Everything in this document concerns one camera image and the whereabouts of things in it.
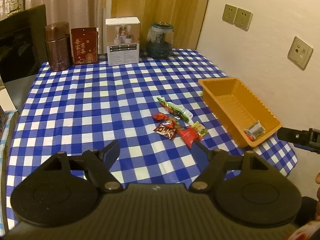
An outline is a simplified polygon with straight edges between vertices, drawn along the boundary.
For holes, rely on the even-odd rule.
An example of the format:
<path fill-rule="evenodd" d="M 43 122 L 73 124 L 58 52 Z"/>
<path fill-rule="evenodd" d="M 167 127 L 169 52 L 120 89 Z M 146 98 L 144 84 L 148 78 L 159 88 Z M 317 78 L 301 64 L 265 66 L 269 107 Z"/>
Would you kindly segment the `person right hand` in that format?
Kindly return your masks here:
<path fill-rule="evenodd" d="M 320 185 L 320 173 L 318 173 L 316 176 L 316 183 Z M 320 187 L 317 190 L 317 205 L 316 205 L 315 220 L 320 221 Z"/>

